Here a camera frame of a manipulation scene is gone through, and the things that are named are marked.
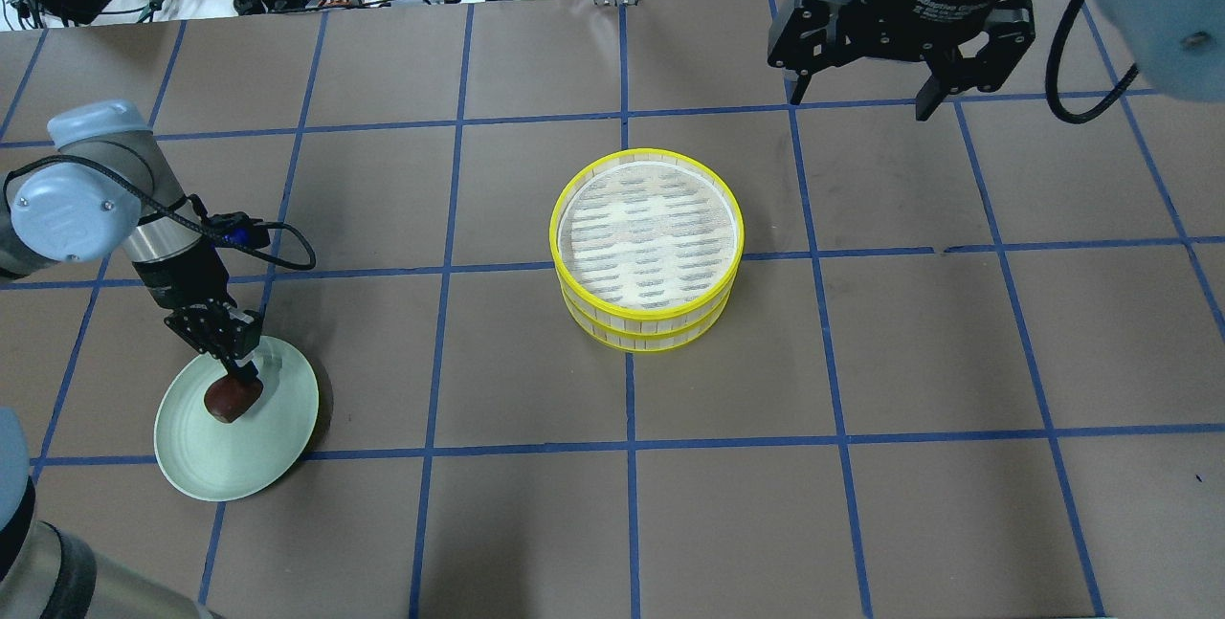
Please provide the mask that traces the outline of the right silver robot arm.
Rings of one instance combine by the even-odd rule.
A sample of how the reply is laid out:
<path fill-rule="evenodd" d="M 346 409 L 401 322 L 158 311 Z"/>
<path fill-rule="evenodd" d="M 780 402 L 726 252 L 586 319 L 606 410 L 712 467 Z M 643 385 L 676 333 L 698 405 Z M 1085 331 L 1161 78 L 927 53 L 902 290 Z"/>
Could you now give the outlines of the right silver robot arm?
<path fill-rule="evenodd" d="M 1093 121 L 1138 76 L 1176 99 L 1223 101 L 1223 0 L 1094 0 L 1133 63 L 1098 104 L 1069 110 L 1058 98 L 1060 65 L 1087 1 L 1069 0 L 1060 15 L 1044 69 L 1044 96 L 1058 121 Z M 930 77 L 915 98 L 919 121 L 949 96 L 1001 87 L 1034 36 L 1029 0 L 848 0 L 831 29 L 831 42 L 845 44 L 853 59 L 927 66 Z"/>

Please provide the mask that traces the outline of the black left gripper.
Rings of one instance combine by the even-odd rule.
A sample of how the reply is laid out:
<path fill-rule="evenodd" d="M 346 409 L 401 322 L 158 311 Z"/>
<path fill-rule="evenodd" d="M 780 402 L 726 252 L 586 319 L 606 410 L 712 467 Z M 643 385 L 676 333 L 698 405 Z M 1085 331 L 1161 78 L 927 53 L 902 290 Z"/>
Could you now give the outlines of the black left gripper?
<path fill-rule="evenodd" d="M 250 385 L 258 381 L 258 366 L 249 359 L 262 336 L 263 317 L 228 302 L 195 302 L 172 310 L 167 327 L 200 354 L 222 362 L 225 375 Z"/>

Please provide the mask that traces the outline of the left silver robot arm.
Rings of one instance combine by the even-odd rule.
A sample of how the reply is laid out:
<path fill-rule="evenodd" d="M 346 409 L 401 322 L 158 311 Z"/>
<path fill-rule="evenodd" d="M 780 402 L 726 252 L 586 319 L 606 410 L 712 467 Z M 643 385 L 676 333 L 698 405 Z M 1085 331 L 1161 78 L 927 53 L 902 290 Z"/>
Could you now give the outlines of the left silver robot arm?
<path fill-rule="evenodd" d="M 118 248 L 140 267 L 167 326 L 229 376 L 257 382 L 251 354 L 262 317 L 240 311 L 218 255 L 232 249 L 279 267 L 309 271 L 270 253 L 283 222 L 236 212 L 209 215 L 183 191 L 145 118 L 127 101 L 82 105 L 60 118 L 78 153 L 56 153 L 2 179 L 2 279 L 23 279 L 60 262 L 100 260 Z"/>

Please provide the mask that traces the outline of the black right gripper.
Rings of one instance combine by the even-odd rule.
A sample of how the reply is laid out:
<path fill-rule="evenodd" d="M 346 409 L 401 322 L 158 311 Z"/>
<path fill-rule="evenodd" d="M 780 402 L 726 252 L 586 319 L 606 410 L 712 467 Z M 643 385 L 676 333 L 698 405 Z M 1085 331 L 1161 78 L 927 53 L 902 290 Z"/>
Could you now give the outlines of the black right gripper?
<path fill-rule="evenodd" d="M 971 58 L 958 45 L 984 33 Z M 799 105 L 815 74 L 861 56 L 920 60 L 930 77 L 915 97 L 926 123 L 948 96 L 993 92 L 1036 39 L 1031 0 L 785 0 L 771 21 L 767 63 L 784 71 Z"/>

